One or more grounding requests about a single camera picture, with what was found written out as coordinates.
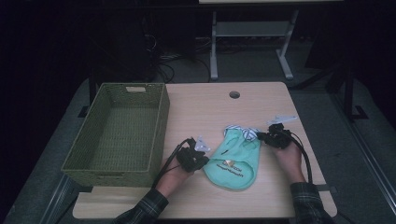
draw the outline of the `person's left hand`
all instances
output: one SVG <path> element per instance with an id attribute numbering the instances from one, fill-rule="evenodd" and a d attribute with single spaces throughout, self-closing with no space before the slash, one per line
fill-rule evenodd
<path id="1" fill-rule="evenodd" d="M 187 173 L 184 171 L 176 158 L 172 159 L 167 170 L 169 171 L 163 174 L 163 177 L 161 177 L 155 188 L 165 198 L 168 198 L 186 179 L 194 174 L 194 172 Z"/>

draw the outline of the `green basket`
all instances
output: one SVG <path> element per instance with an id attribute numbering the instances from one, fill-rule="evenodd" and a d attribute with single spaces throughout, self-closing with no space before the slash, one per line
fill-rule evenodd
<path id="1" fill-rule="evenodd" d="M 169 105 L 164 84 L 102 84 L 62 171 L 82 186 L 150 187 Z"/>

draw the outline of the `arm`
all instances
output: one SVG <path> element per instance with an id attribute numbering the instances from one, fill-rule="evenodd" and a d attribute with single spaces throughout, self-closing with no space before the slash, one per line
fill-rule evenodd
<path id="1" fill-rule="evenodd" d="M 272 150 L 290 182 L 297 223 L 334 223 L 323 208 L 317 187 L 305 181 L 300 149 L 291 142 L 284 149 Z"/>
<path id="2" fill-rule="evenodd" d="M 169 164 L 169 172 L 166 172 L 157 184 L 145 197 L 131 210 L 119 215 L 113 220 L 113 224 L 154 223 L 166 205 L 167 198 L 181 186 L 193 172 L 185 172 L 174 158 Z"/>

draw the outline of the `hand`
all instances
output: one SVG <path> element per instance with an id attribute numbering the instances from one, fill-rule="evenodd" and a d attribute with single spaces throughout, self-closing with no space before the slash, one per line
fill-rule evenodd
<path id="1" fill-rule="evenodd" d="M 277 161 L 288 177 L 289 182 L 305 182 L 303 171 L 301 170 L 301 150 L 293 142 L 285 147 L 270 147 L 276 155 Z"/>
<path id="2" fill-rule="evenodd" d="M 176 158 L 173 158 L 171 163 L 169 163 L 168 170 L 168 172 L 163 174 L 163 177 L 161 177 L 155 188 L 165 198 L 168 198 L 186 179 L 194 174 L 194 172 L 187 173 L 184 171 Z"/>

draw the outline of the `plaid sleeve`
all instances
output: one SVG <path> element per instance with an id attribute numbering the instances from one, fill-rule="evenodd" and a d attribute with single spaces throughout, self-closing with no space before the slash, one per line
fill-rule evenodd
<path id="1" fill-rule="evenodd" d="M 168 200 L 158 190 L 151 189 L 133 209 L 119 215 L 112 223 L 154 223 L 168 204 Z"/>
<path id="2" fill-rule="evenodd" d="M 323 208 L 318 189 L 310 183 L 290 185 L 297 223 L 334 223 Z"/>

